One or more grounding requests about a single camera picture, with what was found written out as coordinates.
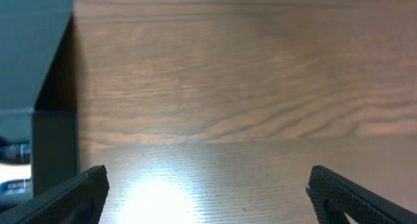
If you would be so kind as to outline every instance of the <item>brown wood grain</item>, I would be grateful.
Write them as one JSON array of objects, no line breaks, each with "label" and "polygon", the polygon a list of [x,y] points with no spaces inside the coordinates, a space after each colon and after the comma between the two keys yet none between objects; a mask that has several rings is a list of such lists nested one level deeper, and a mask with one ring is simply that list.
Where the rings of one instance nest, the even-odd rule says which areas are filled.
[{"label": "brown wood grain", "polygon": [[417,212],[416,136],[84,148],[105,164],[102,223],[317,223],[306,194],[324,165]]},{"label": "brown wood grain", "polygon": [[415,210],[391,180],[414,178],[414,138],[382,136],[417,132],[415,2],[74,0],[81,165],[109,170],[103,223],[147,178],[191,194],[194,221],[314,223],[314,164]]}]

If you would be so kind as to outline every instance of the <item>wooden table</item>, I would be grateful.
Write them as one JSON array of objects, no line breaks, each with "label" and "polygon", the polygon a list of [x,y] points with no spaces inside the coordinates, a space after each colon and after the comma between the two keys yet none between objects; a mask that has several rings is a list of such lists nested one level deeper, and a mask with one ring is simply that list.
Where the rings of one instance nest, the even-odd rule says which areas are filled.
[{"label": "wooden table", "polygon": [[316,223],[317,164],[416,212],[415,2],[74,0],[101,222]]}]

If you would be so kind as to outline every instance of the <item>wooden surface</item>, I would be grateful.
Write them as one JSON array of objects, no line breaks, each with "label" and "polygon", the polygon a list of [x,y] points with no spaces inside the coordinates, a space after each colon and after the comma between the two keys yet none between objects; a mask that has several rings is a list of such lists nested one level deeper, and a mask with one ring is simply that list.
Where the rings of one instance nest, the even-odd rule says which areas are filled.
[{"label": "wooden surface", "polygon": [[[314,223],[301,189],[314,163],[376,191],[411,179],[395,171],[415,168],[408,136],[368,143],[417,131],[415,1],[74,0],[81,165],[109,169],[102,222],[124,222],[159,174],[214,223]],[[358,136],[376,141],[343,144]]]}]

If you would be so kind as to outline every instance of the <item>wood plank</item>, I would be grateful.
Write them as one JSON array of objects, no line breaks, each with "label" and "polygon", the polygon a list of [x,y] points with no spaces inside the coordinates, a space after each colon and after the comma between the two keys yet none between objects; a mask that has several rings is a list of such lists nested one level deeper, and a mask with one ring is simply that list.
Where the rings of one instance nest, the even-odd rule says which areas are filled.
[{"label": "wood plank", "polygon": [[417,132],[416,0],[75,0],[82,143]]},{"label": "wood plank", "polygon": [[101,223],[317,223],[305,192],[314,165],[417,212],[416,140],[410,135],[85,147],[81,155],[84,169],[108,168]]}]

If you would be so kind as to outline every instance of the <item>item inside box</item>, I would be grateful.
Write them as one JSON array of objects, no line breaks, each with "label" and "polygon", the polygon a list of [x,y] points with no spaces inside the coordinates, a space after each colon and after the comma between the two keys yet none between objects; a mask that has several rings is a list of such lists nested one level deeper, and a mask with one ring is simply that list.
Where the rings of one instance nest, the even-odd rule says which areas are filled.
[{"label": "item inside box", "polygon": [[0,212],[32,196],[31,144],[0,142]]}]

